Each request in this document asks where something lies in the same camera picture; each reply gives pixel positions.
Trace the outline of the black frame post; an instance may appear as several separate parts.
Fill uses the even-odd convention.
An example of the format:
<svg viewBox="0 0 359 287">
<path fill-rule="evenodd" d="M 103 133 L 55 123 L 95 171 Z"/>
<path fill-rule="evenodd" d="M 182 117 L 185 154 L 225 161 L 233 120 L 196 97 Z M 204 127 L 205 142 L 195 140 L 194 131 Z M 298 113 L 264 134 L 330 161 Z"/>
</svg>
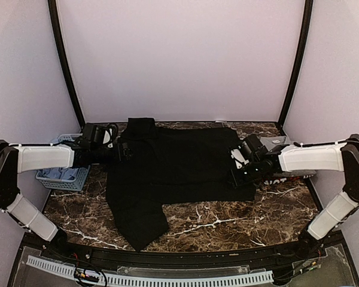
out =
<svg viewBox="0 0 359 287">
<path fill-rule="evenodd" d="M 313 0 L 306 0 L 303 9 L 302 24 L 300 27 L 299 40 L 297 43 L 296 54 L 294 57 L 293 68 L 290 75 L 287 91 L 284 102 L 282 104 L 281 112 L 277 120 L 277 126 L 283 130 L 288 113 L 291 108 L 293 97 L 296 91 L 297 82 L 302 68 L 303 58 L 305 55 L 305 48 L 308 41 L 309 28 L 311 24 L 312 10 L 314 6 Z"/>
<path fill-rule="evenodd" d="M 84 115 L 78 100 L 77 92 L 75 90 L 73 78 L 71 75 L 71 70 L 68 63 L 68 57 L 66 55 L 62 29 L 59 19 L 59 12 L 57 9 L 57 1 L 48 0 L 47 4 L 48 4 L 49 15 L 50 15 L 51 27 L 53 31 L 54 42 L 55 42 L 63 78 L 65 80 L 65 85 L 68 91 L 71 105 L 74 110 L 75 117 L 77 119 L 79 126 L 82 128 L 85 125 L 86 121 L 84 119 Z"/>
</svg>

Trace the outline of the black front rail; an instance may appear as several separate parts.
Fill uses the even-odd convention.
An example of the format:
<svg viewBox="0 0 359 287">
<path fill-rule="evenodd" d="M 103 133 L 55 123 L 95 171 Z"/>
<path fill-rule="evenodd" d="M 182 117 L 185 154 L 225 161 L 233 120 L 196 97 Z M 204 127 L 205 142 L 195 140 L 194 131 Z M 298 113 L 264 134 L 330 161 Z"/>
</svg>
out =
<svg viewBox="0 0 359 287">
<path fill-rule="evenodd" d="M 44 249 L 42 247 L 44 244 L 45 241 L 36 235 L 25 234 L 20 242 L 16 261 L 19 261 L 26 251 L 30 251 L 49 259 L 68 263 L 77 262 L 80 267 L 93 265 L 104 270 L 115 270 L 121 266 L 185 269 L 230 267 L 241 264 L 251 267 L 282 268 L 292 262 L 318 256 L 317 249 L 300 252 L 297 242 L 235 251 L 180 253 L 123 251 L 70 242 L 67 242 L 60 251 L 53 246 Z"/>
</svg>

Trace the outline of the right acrylic base plate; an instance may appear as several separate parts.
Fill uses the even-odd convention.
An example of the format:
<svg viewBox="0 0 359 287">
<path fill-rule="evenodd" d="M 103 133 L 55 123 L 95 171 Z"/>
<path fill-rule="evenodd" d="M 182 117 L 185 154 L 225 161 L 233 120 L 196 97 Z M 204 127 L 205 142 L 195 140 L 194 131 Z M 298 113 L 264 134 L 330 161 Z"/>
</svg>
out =
<svg viewBox="0 0 359 287">
<path fill-rule="evenodd" d="M 357 286 L 342 244 L 325 248 L 318 267 L 291 279 L 287 286 Z"/>
</svg>

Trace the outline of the left acrylic base plate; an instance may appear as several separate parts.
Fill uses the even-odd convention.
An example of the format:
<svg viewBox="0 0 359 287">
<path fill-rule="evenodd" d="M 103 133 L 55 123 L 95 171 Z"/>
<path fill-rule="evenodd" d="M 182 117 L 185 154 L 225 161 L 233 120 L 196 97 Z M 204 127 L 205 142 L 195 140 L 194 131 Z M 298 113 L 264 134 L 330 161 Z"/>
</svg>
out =
<svg viewBox="0 0 359 287">
<path fill-rule="evenodd" d="M 7 286 L 79 286 L 73 272 L 73 264 L 42 257 L 41 250 L 21 246 Z"/>
</svg>

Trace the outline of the black long sleeve shirt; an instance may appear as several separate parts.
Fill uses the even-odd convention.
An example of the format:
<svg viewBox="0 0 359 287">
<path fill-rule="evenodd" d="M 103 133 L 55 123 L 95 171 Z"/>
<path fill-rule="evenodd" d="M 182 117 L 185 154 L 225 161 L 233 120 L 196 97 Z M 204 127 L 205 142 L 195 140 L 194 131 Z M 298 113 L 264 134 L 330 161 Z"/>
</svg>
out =
<svg viewBox="0 0 359 287">
<path fill-rule="evenodd" d="M 229 184 L 229 151 L 239 143 L 229 127 L 170 129 L 153 118 L 130 118 L 118 141 L 127 142 L 132 157 L 108 168 L 106 200 L 136 251 L 168 231 L 165 204 L 254 200 L 253 184 Z"/>
</svg>

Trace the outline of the acrylic base plate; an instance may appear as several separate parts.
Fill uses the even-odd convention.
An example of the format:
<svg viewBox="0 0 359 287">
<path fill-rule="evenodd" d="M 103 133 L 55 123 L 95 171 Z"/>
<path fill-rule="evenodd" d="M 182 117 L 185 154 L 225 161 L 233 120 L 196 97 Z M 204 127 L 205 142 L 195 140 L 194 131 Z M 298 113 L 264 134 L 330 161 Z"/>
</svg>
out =
<svg viewBox="0 0 359 287">
<path fill-rule="evenodd" d="M 73 272 L 73 264 L 42 257 L 41 250 L 21 246 L 7 286 L 79 286 Z"/>
<path fill-rule="evenodd" d="M 325 248 L 318 267 L 291 279 L 287 286 L 357 286 L 342 244 Z"/>
</svg>

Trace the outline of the red black folded shirt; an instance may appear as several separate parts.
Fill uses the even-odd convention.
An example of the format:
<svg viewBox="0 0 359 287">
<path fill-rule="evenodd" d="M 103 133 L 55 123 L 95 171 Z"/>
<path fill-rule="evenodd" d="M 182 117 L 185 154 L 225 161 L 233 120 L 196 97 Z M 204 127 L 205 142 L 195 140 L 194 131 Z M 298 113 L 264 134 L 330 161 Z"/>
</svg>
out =
<svg viewBox="0 0 359 287">
<path fill-rule="evenodd" d="M 264 185 L 278 185 L 284 182 L 311 178 L 316 174 L 317 172 L 315 170 L 297 170 L 293 172 L 274 173 L 272 175 L 265 176 L 261 183 Z"/>
</svg>

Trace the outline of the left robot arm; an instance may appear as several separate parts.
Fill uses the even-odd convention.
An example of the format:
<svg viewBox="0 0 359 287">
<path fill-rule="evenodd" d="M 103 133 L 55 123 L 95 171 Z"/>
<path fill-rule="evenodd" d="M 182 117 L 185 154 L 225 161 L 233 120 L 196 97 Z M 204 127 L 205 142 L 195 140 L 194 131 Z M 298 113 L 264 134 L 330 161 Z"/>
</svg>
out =
<svg viewBox="0 0 359 287">
<path fill-rule="evenodd" d="M 79 168 L 93 164 L 116 164 L 130 159 L 132 152 L 125 143 L 108 143 L 90 148 L 77 142 L 20 144 L 0 139 L 0 211 L 43 241 L 60 261 L 72 256 L 72 246 L 66 243 L 66 233 L 48 219 L 22 191 L 25 179 L 38 188 L 36 179 L 42 169 Z"/>
</svg>

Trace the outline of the left black frame post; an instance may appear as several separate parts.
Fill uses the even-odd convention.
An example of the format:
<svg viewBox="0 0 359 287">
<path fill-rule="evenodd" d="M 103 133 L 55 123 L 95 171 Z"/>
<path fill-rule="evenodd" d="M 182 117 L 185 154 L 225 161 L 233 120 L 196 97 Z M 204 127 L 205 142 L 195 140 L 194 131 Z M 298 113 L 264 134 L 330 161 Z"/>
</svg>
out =
<svg viewBox="0 0 359 287">
<path fill-rule="evenodd" d="M 77 92 L 75 90 L 73 78 L 71 75 L 71 70 L 68 63 L 68 57 L 66 55 L 62 29 L 59 19 L 59 12 L 57 9 L 57 1 L 48 0 L 47 4 L 48 4 L 49 15 L 50 15 L 51 27 L 53 31 L 54 42 L 55 42 L 63 78 L 65 80 L 65 85 L 68 91 L 71 105 L 74 110 L 75 117 L 77 119 L 79 126 L 82 128 L 85 125 L 86 121 L 84 119 L 84 115 L 78 100 Z"/>
</svg>

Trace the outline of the right black frame post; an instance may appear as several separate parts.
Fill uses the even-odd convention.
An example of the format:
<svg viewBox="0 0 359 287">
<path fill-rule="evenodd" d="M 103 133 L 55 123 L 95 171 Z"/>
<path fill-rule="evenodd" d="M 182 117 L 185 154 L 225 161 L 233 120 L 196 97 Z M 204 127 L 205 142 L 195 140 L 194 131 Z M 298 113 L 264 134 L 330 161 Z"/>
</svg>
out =
<svg viewBox="0 0 359 287">
<path fill-rule="evenodd" d="M 299 40 L 297 43 L 296 54 L 294 57 L 293 68 L 290 75 L 287 91 L 284 102 L 282 104 L 281 112 L 277 120 L 277 126 L 283 130 L 288 113 L 291 108 L 293 97 L 296 91 L 297 82 L 302 68 L 303 58 L 305 55 L 305 48 L 308 41 L 309 28 L 311 24 L 312 10 L 314 6 L 313 0 L 306 0 L 303 9 L 302 24 L 300 27 Z"/>
</svg>

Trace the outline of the light blue shirt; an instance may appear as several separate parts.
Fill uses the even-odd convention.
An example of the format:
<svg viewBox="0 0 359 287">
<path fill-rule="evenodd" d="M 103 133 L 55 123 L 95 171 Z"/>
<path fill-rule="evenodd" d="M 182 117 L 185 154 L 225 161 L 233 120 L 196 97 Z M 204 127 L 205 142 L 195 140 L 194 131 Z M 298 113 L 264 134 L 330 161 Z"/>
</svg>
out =
<svg viewBox="0 0 359 287">
<path fill-rule="evenodd" d="M 65 169 L 61 167 L 42 169 L 40 170 L 40 176 L 47 179 L 62 179 L 64 172 Z"/>
</svg>

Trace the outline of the grey folded shirt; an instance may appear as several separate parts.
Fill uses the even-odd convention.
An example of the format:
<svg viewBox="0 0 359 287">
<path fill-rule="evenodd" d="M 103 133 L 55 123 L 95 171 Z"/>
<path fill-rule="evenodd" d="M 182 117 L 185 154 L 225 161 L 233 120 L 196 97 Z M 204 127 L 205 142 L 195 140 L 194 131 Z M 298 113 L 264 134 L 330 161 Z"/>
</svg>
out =
<svg viewBox="0 0 359 287">
<path fill-rule="evenodd" d="M 293 143 L 287 136 L 259 137 L 259 140 L 268 151 L 278 145 L 291 145 Z"/>
</svg>

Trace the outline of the light blue plastic basket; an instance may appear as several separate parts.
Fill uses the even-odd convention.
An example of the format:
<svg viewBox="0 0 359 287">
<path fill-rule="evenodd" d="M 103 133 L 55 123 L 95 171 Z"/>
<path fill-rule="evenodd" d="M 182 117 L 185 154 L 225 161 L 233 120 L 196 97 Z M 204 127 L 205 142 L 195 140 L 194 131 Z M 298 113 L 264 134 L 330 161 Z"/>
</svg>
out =
<svg viewBox="0 0 359 287">
<path fill-rule="evenodd" d="M 38 180 L 45 188 L 51 190 L 65 190 L 80 192 L 83 190 L 89 175 L 90 166 L 65 169 L 62 179 L 47 179 L 40 176 L 40 170 L 36 173 Z"/>
</svg>

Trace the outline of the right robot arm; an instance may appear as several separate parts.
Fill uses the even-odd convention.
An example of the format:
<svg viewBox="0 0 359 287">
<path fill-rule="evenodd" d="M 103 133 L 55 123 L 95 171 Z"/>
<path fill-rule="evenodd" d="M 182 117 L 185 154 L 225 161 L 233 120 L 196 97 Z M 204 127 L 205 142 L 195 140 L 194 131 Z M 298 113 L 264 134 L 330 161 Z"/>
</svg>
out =
<svg viewBox="0 0 359 287">
<path fill-rule="evenodd" d="M 311 185 L 322 207 L 298 236 L 293 247 L 298 259 L 307 259 L 332 230 L 359 210 L 359 134 L 321 143 L 251 134 L 231 148 L 229 156 L 236 188 L 274 175 L 313 176 Z"/>
</svg>

